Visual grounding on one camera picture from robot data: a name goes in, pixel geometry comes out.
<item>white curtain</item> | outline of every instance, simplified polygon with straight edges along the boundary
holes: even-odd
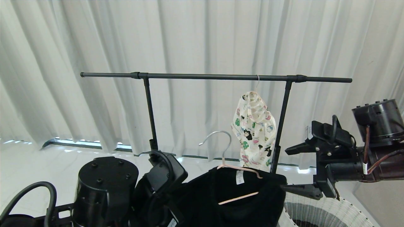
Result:
[[[395,98],[404,111],[404,1],[0,1],[2,139],[40,147],[60,137],[149,150],[144,85],[80,72],[259,74],[353,78],[293,84],[280,145],[312,120],[360,141],[357,105]],[[255,90],[279,120],[284,82],[150,80],[159,148],[220,157],[238,99]],[[238,158],[234,137],[227,157]],[[312,154],[281,163],[315,165]]]

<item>pink clothes hanger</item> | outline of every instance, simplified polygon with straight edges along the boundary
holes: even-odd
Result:
[[[205,140],[204,140],[202,143],[199,144],[199,146],[202,145],[202,144],[204,144],[204,143],[206,142],[206,140],[208,140],[208,138],[209,138],[211,135],[213,135],[213,134],[215,134],[215,133],[218,133],[218,132],[224,132],[224,133],[226,133],[226,134],[229,136],[230,141],[229,141],[229,144],[227,145],[227,148],[226,148],[226,149],[223,151],[223,153],[222,153],[222,164],[221,164],[220,166],[218,166],[217,169],[220,169],[220,168],[222,168],[222,167],[229,167],[229,168],[233,168],[233,169],[237,169],[237,170],[243,170],[243,171],[247,171],[247,172],[254,172],[254,173],[257,174],[257,178],[262,179],[262,177],[259,175],[259,173],[258,173],[257,171],[255,171],[255,170],[251,170],[251,169],[247,169],[247,168],[243,168],[243,167],[238,167],[238,166],[233,166],[233,165],[228,165],[228,164],[225,163],[225,152],[227,151],[227,149],[229,149],[229,147],[230,147],[230,145],[231,145],[231,135],[230,135],[230,133],[228,133],[228,132],[226,132],[226,131],[223,131],[223,130],[214,131],[214,132],[212,132],[211,134],[209,134],[209,135],[205,138]],[[247,195],[243,195],[243,196],[240,196],[240,197],[237,197],[237,198],[234,198],[234,199],[226,200],[226,201],[220,202],[219,205],[226,204],[226,203],[233,202],[233,201],[240,200],[240,199],[244,199],[244,198],[247,198],[247,197],[256,195],[256,194],[258,194],[258,192],[254,192],[254,193],[250,193],[250,194],[247,194]]]

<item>black clothes rack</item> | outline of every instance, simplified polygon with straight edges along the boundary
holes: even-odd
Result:
[[[286,81],[285,93],[283,96],[282,109],[280,112],[278,131],[276,133],[276,140],[274,145],[274,155],[272,158],[270,172],[276,173],[278,166],[279,154],[280,154],[280,137],[282,134],[283,123],[285,120],[286,107],[288,105],[289,94],[292,88],[292,83],[302,83],[306,81],[311,82],[337,82],[337,83],[351,83],[351,78],[330,78],[330,77],[308,77],[304,75],[288,75],[288,76],[265,76],[265,75],[226,75],[226,74],[156,74],[156,73],[84,73],[82,72],[81,77],[112,77],[112,78],[133,78],[133,79],[143,79],[147,107],[149,109],[151,133],[153,139],[150,140],[150,148],[152,150],[158,150],[157,136],[156,136],[156,126],[154,124],[152,98],[150,95],[150,84],[149,79],[194,79],[194,80],[263,80],[263,81]]]

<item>marble floor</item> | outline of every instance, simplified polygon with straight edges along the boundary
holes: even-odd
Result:
[[[133,156],[127,152],[103,153],[97,149],[64,147],[50,145],[37,150],[32,144],[23,141],[0,141],[0,210],[20,190],[37,181],[49,181],[57,189],[57,206],[74,201],[77,175],[80,168],[96,157],[115,156],[134,163],[139,169],[139,178],[149,172],[152,165],[148,155]],[[199,158],[178,158],[188,172],[186,181],[194,179],[211,168],[221,164],[220,160],[208,162]],[[299,170],[293,166],[279,166],[278,174],[287,177],[288,184],[308,184],[313,182],[314,168]],[[353,203],[369,217],[373,224],[379,225],[370,216],[362,204],[355,198],[352,191],[354,183],[337,183],[342,197]],[[49,201],[49,192],[45,188],[37,188],[25,195],[12,213],[42,216],[45,214]]]

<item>white patterned garment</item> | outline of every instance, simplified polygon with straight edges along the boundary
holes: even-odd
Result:
[[[276,122],[255,91],[240,98],[231,129],[240,141],[243,167],[269,172],[267,154],[275,143]]]

